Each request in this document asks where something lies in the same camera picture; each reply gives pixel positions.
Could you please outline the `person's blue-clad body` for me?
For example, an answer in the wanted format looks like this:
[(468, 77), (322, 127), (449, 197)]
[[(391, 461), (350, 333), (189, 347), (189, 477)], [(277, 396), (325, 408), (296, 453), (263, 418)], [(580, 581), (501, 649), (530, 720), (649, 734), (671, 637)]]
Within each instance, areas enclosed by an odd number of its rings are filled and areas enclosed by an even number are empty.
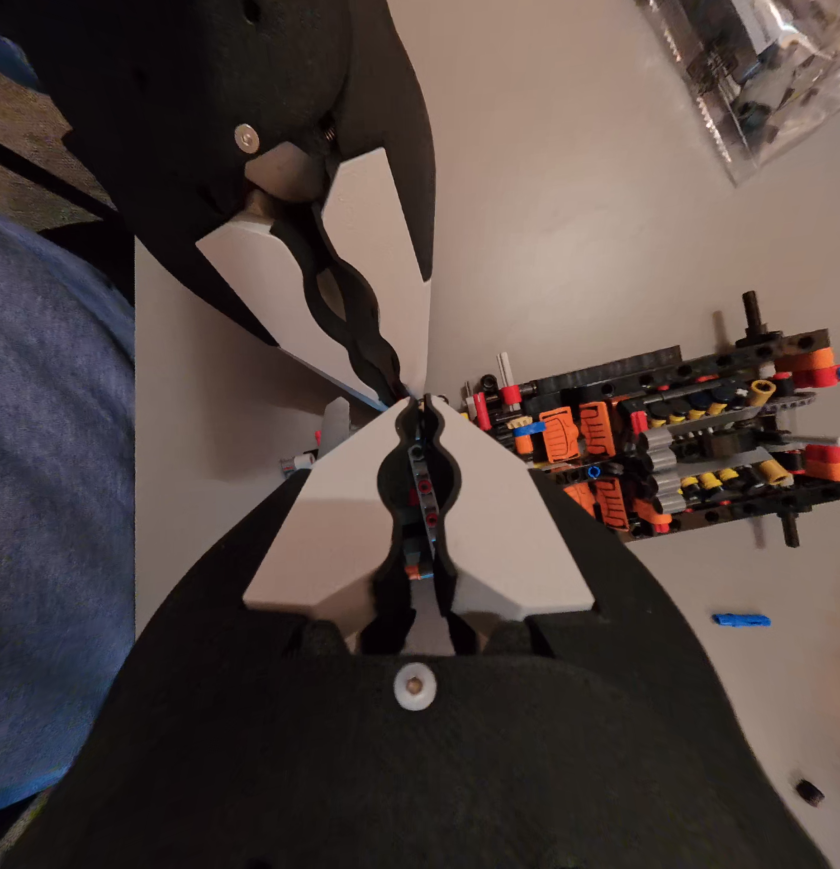
[(134, 310), (0, 215), (0, 810), (54, 785), (134, 639)]

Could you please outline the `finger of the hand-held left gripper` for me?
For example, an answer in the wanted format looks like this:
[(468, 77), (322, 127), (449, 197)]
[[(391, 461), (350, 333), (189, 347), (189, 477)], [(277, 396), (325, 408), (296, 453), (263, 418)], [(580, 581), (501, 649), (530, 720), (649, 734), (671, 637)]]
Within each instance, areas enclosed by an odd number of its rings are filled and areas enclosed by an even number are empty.
[(384, 148), (340, 164), (322, 210), (338, 256), (368, 282), (379, 330), (414, 398), (425, 393), (431, 282), (421, 274)]
[(197, 247), (288, 356), (371, 407), (394, 404), (394, 348), (369, 282), (343, 260), (318, 203), (254, 190)]

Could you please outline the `lego car chassis model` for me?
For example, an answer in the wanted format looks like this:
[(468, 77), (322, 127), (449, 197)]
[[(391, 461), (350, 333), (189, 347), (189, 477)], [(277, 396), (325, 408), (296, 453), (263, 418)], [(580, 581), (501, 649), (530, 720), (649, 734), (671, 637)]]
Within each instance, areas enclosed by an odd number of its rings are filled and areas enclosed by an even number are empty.
[(787, 412), (840, 384), (826, 330), (786, 335), (743, 293), (745, 335), (683, 360), (679, 346), (523, 384), (499, 375), (463, 388), (462, 416), (625, 541), (840, 501), (840, 438), (782, 429)]

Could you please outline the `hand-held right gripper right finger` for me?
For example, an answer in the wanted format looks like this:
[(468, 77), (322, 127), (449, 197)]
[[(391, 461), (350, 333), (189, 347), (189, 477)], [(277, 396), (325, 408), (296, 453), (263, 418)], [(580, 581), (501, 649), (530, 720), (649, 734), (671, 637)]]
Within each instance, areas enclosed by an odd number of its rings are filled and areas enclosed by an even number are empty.
[(452, 472), (437, 524), (444, 617), (490, 636), (501, 622), (589, 612), (595, 598), (527, 464), (437, 396), (431, 456)]

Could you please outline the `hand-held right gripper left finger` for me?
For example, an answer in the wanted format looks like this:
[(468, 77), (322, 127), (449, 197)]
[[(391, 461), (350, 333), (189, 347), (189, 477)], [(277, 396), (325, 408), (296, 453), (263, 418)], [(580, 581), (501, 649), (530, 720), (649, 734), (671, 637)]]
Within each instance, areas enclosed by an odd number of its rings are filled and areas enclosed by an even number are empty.
[(414, 624), (404, 526), (419, 523), (408, 449), (417, 401), (398, 401), (320, 458), (243, 595), (250, 610), (333, 623), (364, 654), (400, 654)]

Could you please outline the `clear bag of lego parts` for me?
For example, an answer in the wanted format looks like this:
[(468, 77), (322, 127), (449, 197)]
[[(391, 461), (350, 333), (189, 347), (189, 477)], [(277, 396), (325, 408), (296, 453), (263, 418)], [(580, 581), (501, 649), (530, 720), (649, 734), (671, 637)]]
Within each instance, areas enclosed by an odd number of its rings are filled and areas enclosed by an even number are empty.
[(840, 1), (639, 1), (729, 179), (840, 111)]

